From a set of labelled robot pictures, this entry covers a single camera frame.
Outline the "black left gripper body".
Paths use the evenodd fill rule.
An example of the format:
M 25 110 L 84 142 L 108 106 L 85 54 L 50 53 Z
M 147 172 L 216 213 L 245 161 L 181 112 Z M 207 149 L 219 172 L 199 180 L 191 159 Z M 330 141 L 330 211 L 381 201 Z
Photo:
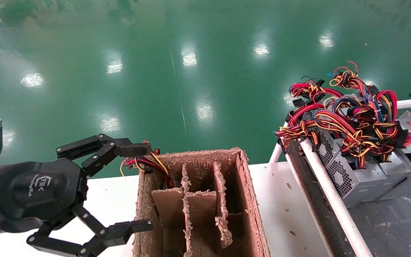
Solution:
M 61 229 L 86 200 L 87 178 L 69 159 L 0 166 L 0 233 L 22 233 L 42 225 Z

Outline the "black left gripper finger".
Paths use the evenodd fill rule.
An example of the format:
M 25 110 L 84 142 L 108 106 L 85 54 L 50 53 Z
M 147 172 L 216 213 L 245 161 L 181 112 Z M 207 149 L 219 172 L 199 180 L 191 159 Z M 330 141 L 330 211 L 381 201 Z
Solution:
M 50 237 L 53 230 L 67 224 L 75 217 L 94 233 L 89 241 L 80 245 Z M 38 231 L 27 238 L 26 242 L 36 250 L 63 257 L 97 257 L 109 247 L 127 244 L 132 234 L 153 229 L 154 224 L 150 220 L 120 222 L 104 227 L 83 205 L 79 204 L 61 215 L 56 222 L 43 223 Z
M 56 155 L 59 159 L 66 158 L 71 161 L 88 156 L 81 164 L 81 173 L 85 177 L 93 177 L 117 157 L 147 156 L 152 151 L 150 143 L 132 143 L 129 138 L 111 138 L 101 133 L 59 146 Z

